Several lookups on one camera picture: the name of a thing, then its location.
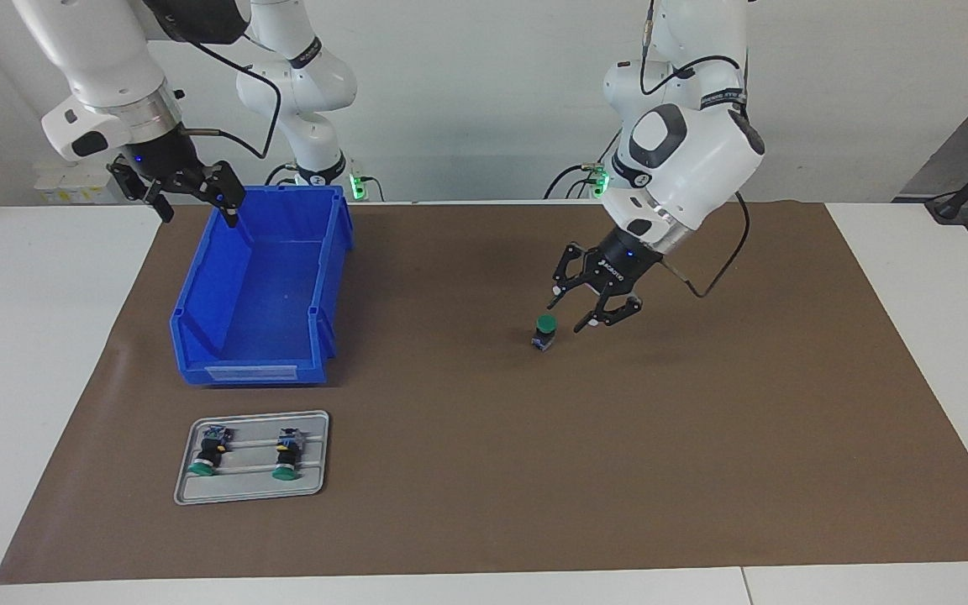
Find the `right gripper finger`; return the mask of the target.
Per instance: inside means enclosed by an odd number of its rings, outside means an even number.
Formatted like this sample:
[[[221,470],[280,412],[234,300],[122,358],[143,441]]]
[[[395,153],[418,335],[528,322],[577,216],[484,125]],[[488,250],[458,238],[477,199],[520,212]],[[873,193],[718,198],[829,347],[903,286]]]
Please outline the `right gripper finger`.
[[[172,222],[176,212],[174,212],[169,200],[162,194],[162,185],[159,180],[147,184],[124,158],[115,158],[115,160],[109,162],[108,172],[130,202],[146,204],[147,207],[156,212],[160,221],[164,224]]]
[[[181,170],[177,175],[177,186],[184,194],[215,207],[228,227],[237,227],[246,191],[227,161]]]

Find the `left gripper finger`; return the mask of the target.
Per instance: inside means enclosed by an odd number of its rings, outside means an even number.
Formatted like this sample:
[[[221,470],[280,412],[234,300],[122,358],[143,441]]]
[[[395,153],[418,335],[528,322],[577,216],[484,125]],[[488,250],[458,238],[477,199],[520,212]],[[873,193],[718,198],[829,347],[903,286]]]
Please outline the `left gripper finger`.
[[[609,308],[608,303],[615,297],[622,297],[622,305]],[[615,290],[614,284],[607,284],[601,292],[599,292],[597,301],[594,308],[589,310],[587,314],[575,325],[575,330],[581,330],[588,326],[596,326],[599,324],[612,326],[626,320],[626,318],[640,313],[643,307],[643,302],[634,292],[618,292]]]
[[[587,287],[594,295],[600,297],[602,288],[598,286],[599,261],[602,252],[598,246],[584,248],[580,244],[568,244],[562,251],[560,260],[553,272],[554,286],[550,306],[554,307],[571,290]]]

